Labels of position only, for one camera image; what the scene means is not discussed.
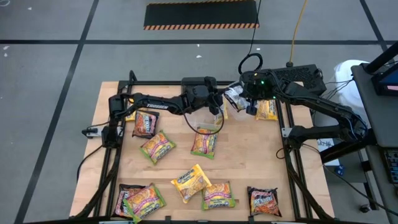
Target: yellow snack bag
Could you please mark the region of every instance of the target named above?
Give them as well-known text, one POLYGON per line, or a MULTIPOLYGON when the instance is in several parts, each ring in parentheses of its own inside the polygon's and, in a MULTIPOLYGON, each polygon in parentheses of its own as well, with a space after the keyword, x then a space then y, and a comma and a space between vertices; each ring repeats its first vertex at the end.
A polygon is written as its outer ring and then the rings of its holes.
POLYGON ((147 215, 166 206, 163 197, 154 184, 150 184, 127 199, 123 199, 123 203, 132 216, 134 223, 140 222, 147 215))
MULTIPOLYGON (((127 101, 127 108, 129 108, 132 104, 134 103, 133 99, 128 99, 127 101)), ((126 121, 134 121, 136 119, 136 112, 134 111, 132 114, 129 116, 126 116, 126 121)))
POLYGON ((194 165, 186 174, 172 180, 172 184, 180 192, 184 203, 188 203, 189 199, 201 189, 211 186, 210 180, 199 164, 194 165))
POLYGON ((261 100, 258 102, 259 107, 257 109, 256 120, 258 119, 270 119, 277 121, 278 116, 276 115, 275 100, 261 100))

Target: orange snack bag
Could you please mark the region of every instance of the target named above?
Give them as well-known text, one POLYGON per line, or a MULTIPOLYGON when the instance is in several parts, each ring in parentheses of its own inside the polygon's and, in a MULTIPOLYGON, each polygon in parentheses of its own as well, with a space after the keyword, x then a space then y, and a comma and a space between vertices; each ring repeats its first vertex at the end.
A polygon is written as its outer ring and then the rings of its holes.
POLYGON ((272 214, 282 217, 278 207, 277 189, 257 189, 248 187, 250 216, 272 214))

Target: black floor line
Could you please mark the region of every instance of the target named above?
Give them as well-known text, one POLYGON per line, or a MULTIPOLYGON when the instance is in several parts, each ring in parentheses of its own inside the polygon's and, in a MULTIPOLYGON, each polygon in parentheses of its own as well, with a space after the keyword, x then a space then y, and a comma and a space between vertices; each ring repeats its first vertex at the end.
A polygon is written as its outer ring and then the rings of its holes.
POLYGON ((80 40, 0 40, 0 44, 79 44, 80 40))
POLYGON ((47 130, 47 134, 45 135, 44 142, 43 142, 42 148, 40 150, 39 158, 36 161, 36 165, 34 167, 32 176, 30 177, 28 186, 27 186, 25 194, 24 194, 24 198, 22 199, 22 203, 18 209, 17 217, 16 217, 14 223, 23 223, 24 222, 26 212, 28 210, 30 201, 32 200, 32 196, 35 191, 37 181, 39 180, 40 173, 41 173, 43 165, 44 165, 44 160, 45 160, 47 153, 49 151, 49 148, 50 148, 50 144, 51 144, 54 132, 55 132, 55 128, 57 127, 57 123, 58 123, 58 120, 61 115, 63 104, 65 103, 65 99, 67 97, 68 90, 69 90, 70 84, 72 82, 73 75, 75 74, 76 66, 79 61, 81 51, 83 50, 84 40, 87 38, 88 30, 90 29, 91 22, 93 21, 93 17, 94 17, 94 13, 95 13, 95 10, 98 5, 98 1, 99 0, 94 0, 93 5, 91 6, 90 13, 88 14, 88 18, 87 18, 85 27, 83 29, 83 33, 81 34, 81 37, 80 37, 80 43, 79 43, 78 47, 76 48, 75 55, 73 56, 73 59, 72 59, 72 62, 71 62, 71 65, 70 65, 70 68, 68 71, 68 75, 63 84, 62 91, 61 91, 60 97, 58 99, 58 103, 55 107, 55 111, 54 111, 54 114, 53 114, 51 122, 50 122, 50 126, 47 130))
POLYGON ((393 45, 394 43, 398 42, 398 40, 385 40, 387 45, 393 45))
MULTIPOLYGON (((0 44, 80 44, 80 40, 0 40, 0 44)), ((251 40, 84 40, 83 44, 157 45, 157 44, 250 44, 251 40)), ((254 44, 290 45, 291 40, 254 40, 254 44)), ((296 40, 296 45, 377 45, 378 40, 296 40)))
MULTIPOLYGON (((85 44, 156 45, 156 44, 250 44, 251 40, 87 40, 85 44)), ((290 45, 291 40, 254 40, 254 44, 290 45)), ((377 45, 377 40, 296 40, 296 45, 377 45)))
POLYGON ((363 10, 364 10, 364 12, 366 14, 366 17, 368 18, 369 23, 371 24, 371 27, 372 27, 373 32, 374 32, 374 35, 376 35, 377 40, 380 43, 381 49, 383 49, 383 51, 386 51, 387 50, 387 44, 384 41, 383 36, 381 35, 380 30, 379 30, 379 28, 376 25, 376 21, 374 20, 374 18, 372 16, 372 13, 371 13, 371 11, 370 11, 370 9, 368 7, 368 4, 366 4, 365 0, 359 0, 359 1, 361 2, 361 5, 362 5, 362 8, 363 8, 363 10))

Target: computer monitor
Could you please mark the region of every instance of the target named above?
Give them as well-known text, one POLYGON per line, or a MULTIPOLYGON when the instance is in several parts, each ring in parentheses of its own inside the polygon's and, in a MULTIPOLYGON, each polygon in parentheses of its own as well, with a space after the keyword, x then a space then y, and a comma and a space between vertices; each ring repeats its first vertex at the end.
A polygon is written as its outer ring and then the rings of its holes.
POLYGON ((398 54, 398 42, 389 47, 380 54, 365 70, 373 74, 373 87, 378 95, 398 96, 398 63, 392 63, 393 66, 387 68, 384 66, 388 61, 394 60, 398 54))

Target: green snack bag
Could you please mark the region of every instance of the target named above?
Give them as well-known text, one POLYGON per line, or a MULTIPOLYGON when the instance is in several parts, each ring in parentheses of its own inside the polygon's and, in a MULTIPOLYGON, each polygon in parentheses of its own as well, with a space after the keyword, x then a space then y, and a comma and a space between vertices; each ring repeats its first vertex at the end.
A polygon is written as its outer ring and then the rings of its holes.
POLYGON ((140 147, 140 150, 148 159, 156 164, 160 158, 166 155, 166 153, 175 146, 176 144, 167 138, 163 130, 160 130, 153 138, 145 142, 145 144, 140 147))
POLYGON ((213 133, 214 131, 205 128, 198 128, 198 132, 203 134, 197 133, 195 136, 195 142, 193 142, 191 154, 214 159, 218 134, 209 135, 208 133, 213 133))
POLYGON ((166 206, 163 197, 154 184, 150 184, 127 199, 123 199, 123 203, 132 216, 134 223, 140 222, 147 215, 166 206))
POLYGON ((235 207, 235 199, 229 181, 205 187, 201 191, 201 195, 201 207, 203 210, 218 207, 235 207))

